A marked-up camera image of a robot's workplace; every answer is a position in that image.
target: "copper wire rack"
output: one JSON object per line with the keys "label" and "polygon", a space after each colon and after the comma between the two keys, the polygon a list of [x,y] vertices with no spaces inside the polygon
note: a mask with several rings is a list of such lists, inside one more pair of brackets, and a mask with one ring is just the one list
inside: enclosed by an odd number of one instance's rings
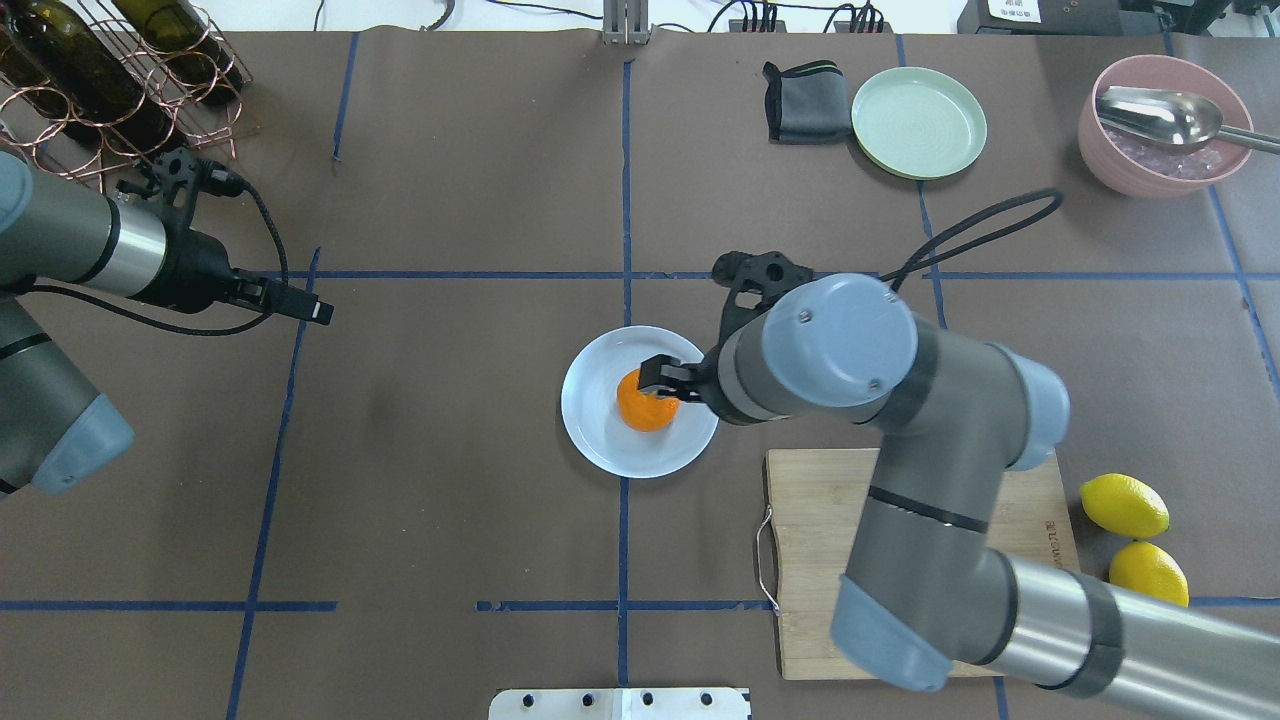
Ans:
{"label": "copper wire rack", "polygon": [[[243,92],[253,82],[253,76],[244,64],[244,60],[236,49],[227,41],[225,35],[218,23],[200,5],[192,5],[196,14],[204,20],[205,32],[186,49],[165,53],[148,45],[133,27],[124,20],[114,8],[102,0],[77,0],[81,15],[90,29],[111,50],[124,68],[142,86],[143,94],[138,97],[134,109],[111,122],[93,122],[79,111],[74,102],[67,99],[51,83],[37,86],[14,86],[8,78],[0,78],[4,87],[0,96],[0,143],[12,151],[24,156],[37,168],[56,174],[59,177],[79,181],[84,184],[95,183],[99,190],[104,187],[102,177],[106,173],[128,168],[138,158],[145,158],[157,147],[168,142],[174,132],[182,132],[188,138],[188,145],[195,150],[219,149],[228,160],[238,158],[237,140],[247,137],[262,128],[259,118],[250,110],[244,101]],[[206,38],[218,42],[225,56],[225,63],[218,63],[218,58],[210,58],[198,50]],[[12,45],[8,53],[18,50]],[[211,69],[210,78],[200,85],[192,85],[179,78],[170,64],[183,56],[198,56],[207,60]],[[237,88],[228,74],[236,69],[243,82]],[[232,100],[220,108],[207,108],[201,105],[209,94],[214,91],[230,91]],[[32,92],[50,92],[67,100],[68,115],[60,119],[47,119],[41,117],[23,96]],[[146,100],[151,100],[168,113],[174,123],[166,136],[156,147],[137,147],[131,143],[115,126],[131,118],[142,108]],[[79,123],[97,128],[102,141],[96,147],[84,147],[65,136],[69,123]]]}

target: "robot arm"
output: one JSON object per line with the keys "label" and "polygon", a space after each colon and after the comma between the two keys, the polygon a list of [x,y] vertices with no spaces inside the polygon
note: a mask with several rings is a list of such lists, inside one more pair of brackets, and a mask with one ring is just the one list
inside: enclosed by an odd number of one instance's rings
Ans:
{"label": "robot arm", "polygon": [[329,324],[333,307],[315,295],[233,269],[218,240],[191,229],[200,192],[234,196],[243,181],[186,150],[147,172],[151,184],[132,188],[141,201],[116,201],[0,154],[0,497],[28,483],[61,492],[133,442],[110,400],[19,306],[37,275],[180,313],[218,301]]}
{"label": "robot arm", "polygon": [[756,278],[755,316],[699,365],[648,360],[640,384],[735,424],[822,411],[884,433],[831,628],[850,661],[915,691],[960,660],[1174,717],[1280,717],[1280,638],[986,547],[1004,471],[1066,432],[1057,375],[874,278],[804,282],[780,254],[727,265],[713,277],[735,291]]}

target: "cutting board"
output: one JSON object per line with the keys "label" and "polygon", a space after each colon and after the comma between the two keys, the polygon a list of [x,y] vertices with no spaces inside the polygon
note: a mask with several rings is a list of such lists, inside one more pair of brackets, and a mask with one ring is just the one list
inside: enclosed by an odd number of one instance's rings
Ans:
{"label": "cutting board", "polygon": [[[845,660],[828,637],[840,575],[849,561],[878,450],[771,450],[765,457],[778,566],[778,648],[788,680],[872,675]],[[1057,457],[1000,486],[988,544],[1079,570]],[[998,675],[956,662],[952,678]]]}

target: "dark glass bottle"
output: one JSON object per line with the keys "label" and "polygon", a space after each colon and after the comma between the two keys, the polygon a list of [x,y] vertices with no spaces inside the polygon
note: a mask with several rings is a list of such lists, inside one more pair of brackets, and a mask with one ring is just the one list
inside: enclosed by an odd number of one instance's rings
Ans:
{"label": "dark glass bottle", "polygon": [[160,53],[178,53],[165,65],[182,82],[207,86],[224,69],[225,79],[200,99],[205,105],[225,105],[236,99],[236,90],[244,87],[244,78],[232,59],[207,35],[207,28],[187,0],[111,0],[147,45]]}
{"label": "dark glass bottle", "polygon": [[[0,73],[14,87],[40,87],[49,85],[49,77],[33,65],[22,50],[14,46],[13,38],[0,27]],[[22,99],[31,104],[40,115],[47,120],[63,120],[70,114],[67,99],[52,90],[33,90],[22,94]],[[63,126],[63,132],[81,145],[97,147],[102,141],[102,133],[97,128],[81,124],[74,119]]]}
{"label": "dark glass bottle", "polygon": [[148,156],[187,145],[169,113],[146,96],[74,10],[58,0],[3,0],[3,5],[14,44],[83,118],[111,123],[120,137]]}

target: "pale green plate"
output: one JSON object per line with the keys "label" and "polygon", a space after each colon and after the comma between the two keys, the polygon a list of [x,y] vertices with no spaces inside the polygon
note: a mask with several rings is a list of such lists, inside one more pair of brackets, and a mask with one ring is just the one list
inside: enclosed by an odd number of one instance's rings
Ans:
{"label": "pale green plate", "polygon": [[987,143],[987,117],[978,99],[950,76],[928,68],[877,73],[858,88],[852,113],[863,152],[904,178],[957,173]]}

